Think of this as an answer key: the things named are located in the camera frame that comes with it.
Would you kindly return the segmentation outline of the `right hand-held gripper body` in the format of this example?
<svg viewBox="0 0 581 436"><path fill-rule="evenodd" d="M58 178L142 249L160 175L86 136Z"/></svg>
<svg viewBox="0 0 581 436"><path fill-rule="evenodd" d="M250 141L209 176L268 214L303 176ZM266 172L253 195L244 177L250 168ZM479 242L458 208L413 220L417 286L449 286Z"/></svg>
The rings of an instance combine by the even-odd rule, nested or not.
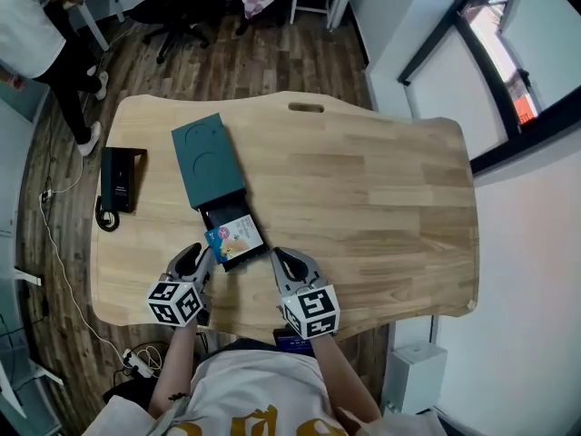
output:
<svg viewBox="0 0 581 436"><path fill-rule="evenodd" d="M303 340L334 335L339 330L340 307L331 284L281 297L280 307L283 319Z"/></svg>

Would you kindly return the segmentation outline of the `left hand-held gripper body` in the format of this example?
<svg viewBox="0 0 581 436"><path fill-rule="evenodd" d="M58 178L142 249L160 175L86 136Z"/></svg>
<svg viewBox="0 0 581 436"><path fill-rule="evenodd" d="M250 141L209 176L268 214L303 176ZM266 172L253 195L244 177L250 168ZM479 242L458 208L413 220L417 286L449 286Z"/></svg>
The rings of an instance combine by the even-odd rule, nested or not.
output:
<svg viewBox="0 0 581 436"><path fill-rule="evenodd" d="M195 320L201 326L210 321L210 301L203 292L211 276L194 275L191 280L163 273L146 297L154 319L162 325L184 327Z"/></svg>

